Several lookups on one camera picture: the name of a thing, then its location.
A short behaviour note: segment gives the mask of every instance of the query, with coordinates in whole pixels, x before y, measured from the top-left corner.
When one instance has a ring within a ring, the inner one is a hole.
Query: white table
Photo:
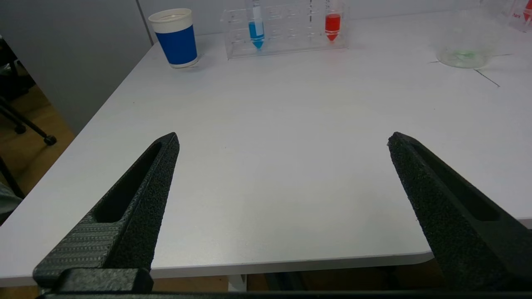
[[[532,51],[511,31],[483,73],[435,61],[440,14],[360,20],[349,50],[228,61],[198,37],[195,68],[156,44],[0,228],[0,286],[35,265],[156,138],[177,167],[152,276],[413,264],[430,248],[389,157],[413,136],[532,227]]]

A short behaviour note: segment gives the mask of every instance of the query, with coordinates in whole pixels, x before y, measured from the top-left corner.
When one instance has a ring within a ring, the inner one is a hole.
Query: gray wall
[[[0,35],[75,134],[151,47],[134,0],[1,0]]]
[[[352,19],[377,18],[401,14],[446,11],[467,7],[479,0],[349,0]],[[147,18],[158,11],[187,8],[192,9],[194,31],[197,35],[221,33],[220,19],[224,5],[235,9],[244,7],[244,0],[139,0],[140,7]],[[155,33],[150,28],[154,41]]]

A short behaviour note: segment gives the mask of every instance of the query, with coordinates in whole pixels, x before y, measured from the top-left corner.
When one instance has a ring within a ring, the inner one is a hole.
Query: paper cup
[[[198,61],[192,10],[161,11],[149,16],[148,20],[171,67],[185,68]]]

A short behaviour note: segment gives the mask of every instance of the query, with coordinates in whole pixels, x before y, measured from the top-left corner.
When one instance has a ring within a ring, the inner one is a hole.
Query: textured gripper pad
[[[35,267],[51,288],[70,268],[149,270],[179,154],[175,133],[157,139]]]
[[[531,289],[532,233],[527,228],[414,138],[396,132],[388,147],[452,289]]]

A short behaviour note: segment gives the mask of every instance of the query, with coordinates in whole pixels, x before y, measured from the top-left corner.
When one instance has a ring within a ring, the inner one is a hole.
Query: red liquid
[[[532,0],[528,2],[526,9],[532,10]],[[530,18],[530,14],[524,13],[524,15],[525,15],[525,21],[528,21],[528,19]]]
[[[325,17],[325,33],[330,41],[334,41],[338,36],[341,22],[342,16],[337,13],[332,13]]]

